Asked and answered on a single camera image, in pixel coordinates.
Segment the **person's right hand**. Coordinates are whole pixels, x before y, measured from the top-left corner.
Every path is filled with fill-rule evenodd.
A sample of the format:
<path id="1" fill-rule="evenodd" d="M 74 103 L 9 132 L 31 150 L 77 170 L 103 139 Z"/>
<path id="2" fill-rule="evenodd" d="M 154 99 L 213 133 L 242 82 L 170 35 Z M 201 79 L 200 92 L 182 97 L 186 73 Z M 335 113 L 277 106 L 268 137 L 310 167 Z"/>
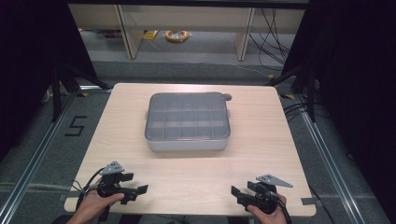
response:
<path id="1" fill-rule="evenodd" d="M 278 206 L 274 213 L 268 215 L 254 205 L 249 205 L 247 210 L 256 217 L 261 224 L 288 224 L 282 208 Z"/>

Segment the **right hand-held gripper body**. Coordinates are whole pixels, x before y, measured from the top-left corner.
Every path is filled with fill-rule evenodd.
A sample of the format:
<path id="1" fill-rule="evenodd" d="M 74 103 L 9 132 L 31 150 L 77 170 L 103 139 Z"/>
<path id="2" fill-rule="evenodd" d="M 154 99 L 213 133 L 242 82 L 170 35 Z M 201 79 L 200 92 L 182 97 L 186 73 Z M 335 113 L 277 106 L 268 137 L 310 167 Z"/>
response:
<path id="1" fill-rule="evenodd" d="M 278 207 L 285 207 L 277 195 L 277 187 L 292 188 L 293 185 L 273 175 L 260 175 L 253 184 L 257 207 L 267 215 L 273 214 Z"/>

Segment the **beige wooden shelf unit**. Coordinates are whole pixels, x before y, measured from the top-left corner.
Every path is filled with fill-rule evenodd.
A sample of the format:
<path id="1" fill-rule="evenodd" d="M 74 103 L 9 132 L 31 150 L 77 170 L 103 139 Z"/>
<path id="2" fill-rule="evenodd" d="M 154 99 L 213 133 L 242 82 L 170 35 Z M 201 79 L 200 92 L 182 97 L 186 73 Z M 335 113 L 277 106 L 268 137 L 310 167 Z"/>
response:
<path id="1" fill-rule="evenodd" d="M 171 7 L 92 5 L 70 3 L 77 27 L 119 30 L 127 57 L 136 57 L 146 30 L 232 33 L 237 59 L 243 61 L 250 33 L 275 31 L 294 35 L 301 24 L 302 9 L 265 7 Z"/>

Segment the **black tape floor mark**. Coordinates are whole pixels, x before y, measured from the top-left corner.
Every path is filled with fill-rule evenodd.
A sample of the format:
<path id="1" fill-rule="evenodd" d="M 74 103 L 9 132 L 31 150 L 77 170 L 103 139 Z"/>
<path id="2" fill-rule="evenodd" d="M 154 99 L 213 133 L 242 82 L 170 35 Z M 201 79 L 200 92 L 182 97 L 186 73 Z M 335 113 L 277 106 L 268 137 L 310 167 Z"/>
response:
<path id="1" fill-rule="evenodd" d="M 65 133 L 65 136 L 81 136 L 85 126 L 80 122 L 86 119 L 86 116 L 74 116 L 70 125 L 69 125 L 69 132 Z"/>

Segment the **grey compartment box with clear lid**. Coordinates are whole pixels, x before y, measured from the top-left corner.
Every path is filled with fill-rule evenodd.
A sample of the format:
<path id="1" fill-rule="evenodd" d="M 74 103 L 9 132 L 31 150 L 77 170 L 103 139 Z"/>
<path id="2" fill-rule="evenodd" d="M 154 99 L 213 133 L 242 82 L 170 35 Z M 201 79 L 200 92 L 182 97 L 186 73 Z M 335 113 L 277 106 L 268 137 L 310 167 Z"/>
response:
<path id="1" fill-rule="evenodd" d="M 152 151 L 223 150 L 231 135 L 221 92 L 162 92 L 151 96 L 145 139 Z"/>

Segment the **person's left hand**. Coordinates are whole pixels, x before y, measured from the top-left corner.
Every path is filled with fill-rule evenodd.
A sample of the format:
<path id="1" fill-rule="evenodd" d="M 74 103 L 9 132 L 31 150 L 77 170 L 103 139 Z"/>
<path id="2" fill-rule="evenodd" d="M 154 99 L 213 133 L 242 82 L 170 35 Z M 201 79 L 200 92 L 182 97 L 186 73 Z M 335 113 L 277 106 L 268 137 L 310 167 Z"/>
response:
<path id="1" fill-rule="evenodd" d="M 90 191 L 81 202 L 76 213 L 66 224 L 92 224 L 95 219 L 105 212 L 108 206 L 120 202 L 123 198 L 123 193 L 102 198 L 96 191 Z"/>

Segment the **black metal stand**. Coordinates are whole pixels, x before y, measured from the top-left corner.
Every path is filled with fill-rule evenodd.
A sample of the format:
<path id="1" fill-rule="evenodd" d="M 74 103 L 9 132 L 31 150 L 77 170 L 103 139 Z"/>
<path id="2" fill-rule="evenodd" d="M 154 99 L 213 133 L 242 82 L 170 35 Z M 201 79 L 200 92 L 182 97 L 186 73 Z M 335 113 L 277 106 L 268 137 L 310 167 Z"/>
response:
<path id="1" fill-rule="evenodd" d="M 62 101 L 61 101 L 61 86 L 64 86 L 67 92 L 78 93 L 81 87 L 77 83 L 77 77 L 82 77 L 92 84 L 95 84 L 102 90 L 110 90 L 111 86 L 101 81 L 95 72 L 87 73 L 67 63 L 59 63 L 51 70 L 51 87 L 52 87 L 52 101 L 53 101 L 53 117 L 55 121 L 61 116 Z"/>
<path id="2" fill-rule="evenodd" d="M 315 122 L 314 100 L 316 79 L 312 69 L 306 68 L 304 65 L 298 65 L 280 77 L 272 79 L 269 83 L 267 83 L 267 86 L 274 87 L 291 77 L 295 77 L 290 87 L 293 93 L 302 93 L 303 90 L 307 90 L 307 113 L 308 117 L 311 118 L 313 122 Z"/>

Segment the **black curtain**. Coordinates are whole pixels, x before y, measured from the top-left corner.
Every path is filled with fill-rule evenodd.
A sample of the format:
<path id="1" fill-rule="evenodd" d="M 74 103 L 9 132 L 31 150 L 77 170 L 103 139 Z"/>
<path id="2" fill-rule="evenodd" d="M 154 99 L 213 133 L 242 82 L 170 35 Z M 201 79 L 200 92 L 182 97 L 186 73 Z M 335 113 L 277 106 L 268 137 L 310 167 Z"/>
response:
<path id="1" fill-rule="evenodd" d="M 0 161 L 21 139 L 49 86 L 102 88 L 68 0 L 0 0 Z"/>
<path id="2" fill-rule="evenodd" d="M 287 0 L 304 10 L 284 69 L 314 76 L 323 103 L 396 224 L 396 0 Z"/>

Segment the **aluminium floor rail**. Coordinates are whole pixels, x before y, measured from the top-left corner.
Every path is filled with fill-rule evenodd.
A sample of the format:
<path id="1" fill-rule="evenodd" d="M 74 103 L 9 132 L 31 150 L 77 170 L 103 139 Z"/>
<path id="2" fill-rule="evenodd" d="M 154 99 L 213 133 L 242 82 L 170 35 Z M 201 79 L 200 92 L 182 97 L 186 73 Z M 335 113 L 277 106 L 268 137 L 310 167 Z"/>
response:
<path id="1" fill-rule="evenodd" d="M 335 163 L 335 160 L 332 157 L 332 154 L 318 129 L 317 124 L 311 119 L 307 112 L 303 112 L 303 119 L 351 223 L 366 224 L 361 210 L 359 209 L 356 200 L 347 186 L 345 179 L 341 175 L 338 166 Z"/>
<path id="2" fill-rule="evenodd" d="M 62 125 L 68 108 L 73 103 L 76 97 L 77 95 L 75 93 L 68 93 L 65 96 L 64 101 L 61 104 L 60 114 L 54 121 L 50 123 L 50 126 L 46 130 L 45 135 L 43 136 L 40 144 L 35 150 L 35 153 L 23 170 L 21 177 L 13 185 L 13 188 L 7 196 L 7 199 L 0 207 L 0 224 L 8 224 L 13 218 L 25 192 L 28 189 L 29 184 L 31 183 L 33 177 L 35 176 L 35 173 L 38 170 L 38 167 L 47 155 L 50 144 L 52 143 L 56 133 Z"/>

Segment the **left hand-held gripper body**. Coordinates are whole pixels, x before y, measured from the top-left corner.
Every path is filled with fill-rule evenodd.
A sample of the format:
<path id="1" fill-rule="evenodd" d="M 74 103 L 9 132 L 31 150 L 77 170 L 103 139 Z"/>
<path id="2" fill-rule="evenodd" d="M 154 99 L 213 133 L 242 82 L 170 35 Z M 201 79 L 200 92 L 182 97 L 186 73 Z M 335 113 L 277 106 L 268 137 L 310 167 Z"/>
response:
<path id="1" fill-rule="evenodd" d="M 123 167 L 117 161 L 113 161 L 99 173 L 101 179 L 97 192 L 101 197 L 106 198 L 117 192 L 123 179 L 123 171 Z"/>

